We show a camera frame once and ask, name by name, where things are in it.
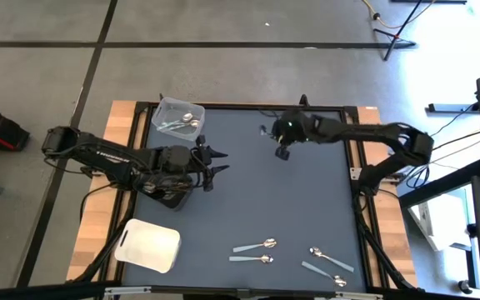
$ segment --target table leg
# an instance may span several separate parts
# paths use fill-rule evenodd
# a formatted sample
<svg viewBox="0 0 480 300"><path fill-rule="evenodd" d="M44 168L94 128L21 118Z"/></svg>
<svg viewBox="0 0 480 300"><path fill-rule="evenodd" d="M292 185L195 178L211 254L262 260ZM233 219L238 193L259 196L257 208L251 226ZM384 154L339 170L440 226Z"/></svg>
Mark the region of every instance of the table leg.
<svg viewBox="0 0 480 300"><path fill-rule="evenodd" d="M451 174L408 192L399 198L401 209L410 208L444 193L470 183L473 176L480 176L480 159Z"/></svg>

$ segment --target black metal frame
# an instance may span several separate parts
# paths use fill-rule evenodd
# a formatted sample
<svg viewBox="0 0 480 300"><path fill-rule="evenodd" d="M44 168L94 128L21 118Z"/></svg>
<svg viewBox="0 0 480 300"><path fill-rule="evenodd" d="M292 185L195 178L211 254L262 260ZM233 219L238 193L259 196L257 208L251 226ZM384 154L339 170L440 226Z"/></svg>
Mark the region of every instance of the black metal frame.
<svg viewBox="0 0 480 300"><path fill-rule="evenodd" d="M428 113L462 113L468 108L468 104L440 104L429 103L425 110ZM478 106L470 108L465 113L480 113Z"/></svg>
<svg viewBox="0 0 480 300"><path fill-rule="evenodd" d="M138 102L138 105L147 104L148 110L147 110L147 119L146 119L146 124L147 126L144 128L143 134L142 134L142 144L140 145L141 147L146 147L148 143L148 135L149 135L149 123L150 123L150 116L153 114L153 110L158 106L158 102ZM297 105L272 105L272 104L228 104L228 103L198 103L199 105L203 105L206 109L233 109L233 110L263 110L263 111L282 111L290 108L297 108ZM352 118L353 123L358 123L358 111L356 107L334 107L334 106L310 106L310 107L305 107L305 111L307 112L335 112L338 113L340 116L340 119L342 122L347 121L347 114L349 113L350 117ZM139 115L137 116L137 113L135 112L135 118L138 119ZM135 135L138 126L138 122L134 122L131 126L131 135ZM347 157L347 169L349 169L351 166L353 166L353 157L351 154L351 142L345 142L344 143L345 147L345 152L346 152L346 157ZM366 156L364 152L364 147L362 142L357 142L357 150L358 150L358 156L359 156L359 161L361 163L361 166L366 165ZM349 177L349 183L350 186L353 186L351 177ZM133 200L136 200L136 193L133 192L131 194L131 198L134 198ZM378 220L377 220L377 213L375 211L375 204L373 201L372 197L367 197L368 201L368 212L370 214L370 219L371 219L371 224L372 224L372 231L374 233L374 237L376 238L377 242L381 244L381 238L379 234L379 229L378 229ZM114 219L117 218L117 215L119 213L114 213L112 215L111 219L111 224L114 223ZM113 232L115 227L110 227L108 236L110 236ZM359 245L359 252L361 254L361 259L362 259L362 271L363 271L363 276L364 280L366 283L367 289L373 287L373 279L372 279L372 271L371 267L369 264L369 257L368 257L368 242L365 240L365 238L357 232L358 236L358 245ZM102 267L102 273L106 274L107 273L107 268L109 261L106 261L104 263L104 266ZM121 282L122 277L123 277L123 269L124 269L125 262L118 262L115 270L115 277L114 280L116 282ZM383 269L382 265L380 262L378 262L379 266L379 276L381 278L381 286L382 288L389 288L388 284L388 275L386 271ZM258 290L258 289L233 289L233 288L202 288L202 287L152 287L152 290L157 292L157 293L206 293L206 294L213 294L213 293L219 293L221 295L231 295L231 296L237 296L237 297L255 297L255 296L280 296L280 297L290 297L290 296L296 296L298 297L301 295L302 297L334 297L336 294L335 293L328 293L328 292L307 292L307 291L297 291L297 292L289 292L289 291L279 291L279 290Z"/></svg>

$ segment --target spoon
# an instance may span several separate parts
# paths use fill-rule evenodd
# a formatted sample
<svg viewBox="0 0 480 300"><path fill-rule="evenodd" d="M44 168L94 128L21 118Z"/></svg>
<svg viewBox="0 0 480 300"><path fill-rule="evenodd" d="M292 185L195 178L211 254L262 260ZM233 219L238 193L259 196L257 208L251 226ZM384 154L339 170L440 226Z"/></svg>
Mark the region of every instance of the spoon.
<svg viewBox="0 0 480 300"><path fill-rule="evenodd" d="M273 248L273 247L275 247L275 245L277 245L277 241L275 240L275 238L269 238L261 244L234 247L232 249L232 251L234 253L239 253L239 252L242 252L242 251L246 251L246 250L249 250L249 249L254 249L254 248L257 248L257 247L261 247L261 246L264 246L266 248Z"/></svg>
<svg viewBox="0 0 480 300"><path fill-rule="evenodd" d="M317 256L319 258L326 258L328 259L331 263L334 263L336 264L337 266L339 266L340 268L343 268L344 270L347 270L351 273L353 273L353 271L355 270L354 267L351 267L343 262L339 262L338 260L334 259L334 258L331 258L327 255L323 255L322 253L322 250L320 250L320 248L318 247L311 247L310 248L310 253L313 255L313 256Z"/></svg>
<svg viewBox="0 0 480 300"><path fill-rule="evenodd" d="M264 254L261 257L229 257L229 262L246 262L253 260L259 260L263 263L271 263L273 262L273 257L267 254Z"/></svg>
<svg viewBox="0 0 480 300"><path fill-rule="evenodd" d="M305 268L311 270L311 271L314 271L314 272L320 274L320 275L323 275L323 276L325 276L325 277L331 278L331 279L334 281L334 283L335 283L336 285L338 285L339 287L345 287L346 284L348 284L344 278L342 278L342 277L340 277L340 276L338 276L338 275L335 275L335 276L333 277L333 276L325 273L324 271L318 269L317 267L314 267L312 264L310 264L310 263L308 263L308 262L301 262L301 265L304 266Z"/></svg>
<svg viewBox="0 0 480 300"><path fill-rule="evenodd" d="M157 130L161 130L161 129L164 129L164 128L168 128L172 125L178 125L178 124L181 124L181 123L188 123L190 122L190 120L193 119L193 115L188 112L188 113L185 113L184 115L182 115L181 119L177 120L177 121L173 121L173 122L163 122L161 124L161 126L157 127Z"/></svg>
<svg viewBox="0 0 480 300"><path fill-rule="evenodd" d="M192 120L190 122L186 122L186 123L181 124L181 125L167 127L167 130L176 130L176 129L185 128L185 127L188 127L188 126L192 126L193 128L197 128L199 126L199 121L198 120Z"/></svg>

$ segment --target transparent plastic container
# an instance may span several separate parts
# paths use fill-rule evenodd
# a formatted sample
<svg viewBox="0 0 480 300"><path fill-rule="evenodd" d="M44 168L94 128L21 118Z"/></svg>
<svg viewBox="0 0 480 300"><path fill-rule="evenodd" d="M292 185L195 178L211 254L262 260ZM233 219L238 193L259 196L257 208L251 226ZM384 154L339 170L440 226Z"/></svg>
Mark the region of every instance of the transparent plastic container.
<svg viewBox="0 0 480 300"><path fill-rule="evenodd" d="M170 97L161 100L151 118L151 123L159 132L188 141L196 140L204 122L204 107Z"/></svg>

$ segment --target metal spoon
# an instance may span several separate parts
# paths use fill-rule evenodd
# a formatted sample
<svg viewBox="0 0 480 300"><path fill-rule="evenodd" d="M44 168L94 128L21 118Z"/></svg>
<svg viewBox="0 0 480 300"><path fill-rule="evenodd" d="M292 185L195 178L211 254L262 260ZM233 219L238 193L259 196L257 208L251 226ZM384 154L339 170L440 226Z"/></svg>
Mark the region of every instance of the metal spoon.
<svg viewBox="0 0 480 300"><path fill-rule="evenodd" d="M345 287L346 284L348 284L344 278L342 278L342 277L340 277L340 276L338 276L338 275L335 275L335 276L333 277L333 276L325 273L324 271L318 269L317 267L314 267L312 264L310 264L310 263L308 263L308 262L301 262L301 265L304 266L305 268L311 270L311 271L314 271L314 272L320 274L320 275L323 275L323 276L325 276L325 277L331 278L332 281L333 281L336 285L338 285L339 287Z"/></svg>
<svg viewBox="0 0 480 300"><path fill-rule="evenodd" d="M188 123L190 122L190 120L193 119L193 115L188 112L188 113L185 113L184 115L182 115L181 119L177 120L177 121L173 121L173 122L163 122L161 124L161 126L157 127L157 130L161 130L161 129L164 129L164 128L168 128L170 126L173 126L173 125L178 125L178 124L182 124L182 123Z"/></svg>
<svg viewBox="0 0 480 300"><path fill-rule="evenodd" d="M334 263L334 264L336 264L337 266L339 266L340 268L343 268L344 270L347 270L347 271L349 271L349 272L351 272L351 273L353 273L353 271L355 270L354 267L351 267L351 266L349 266L349 265L347 265L347 264L345 264L345 263L343 263L343 262L340 262L340 261L338 261L338 260L336 260L336 259L334 259L334 258L331 258L331 257L329 257L329 256L327 256L327 255L323 255L322 250L320 250L318 247L311 247L311 248L310 248L310 253L311 253L313 256L317 256L317 257L319 257L319 258L326 258L326 259L328 259L331 263Z"/></svg>
<svg viewBox="0 0 480 300"><path fill-rule="evenodd" d="M229 262L246 262L259 260L263 263L273 262L273 257L267 254L262 255L261 257L229 257Z"/></svg>
<svg viewBox="0 0 480 300"><path fill-rule="evenodd" d="M197 128L199 126L199 121L198 120L192 120L190 122L187 122L187 123L184 123L184 124L181 124L181 125L177 125L177 126L167 127L165 129L176 130L176 129L185 128L185 127L188 127L188 126L192 126L193 128Z"/></svg>
<svg viewBox="0 0 480 300"><path fill-rule="evenodd" d="M254 249L254 248L257 248L257 247L261 247L261 246L264 246L266 248L273 248L273 247L275 247L275 245L277 245L277 241L275 240L275 238L269 238L261 244L234 247L232 249L232 251L234 253L239 253L239 252L242 252L242 251L246 251L246 250L249 250L249 249Z"/></svg>

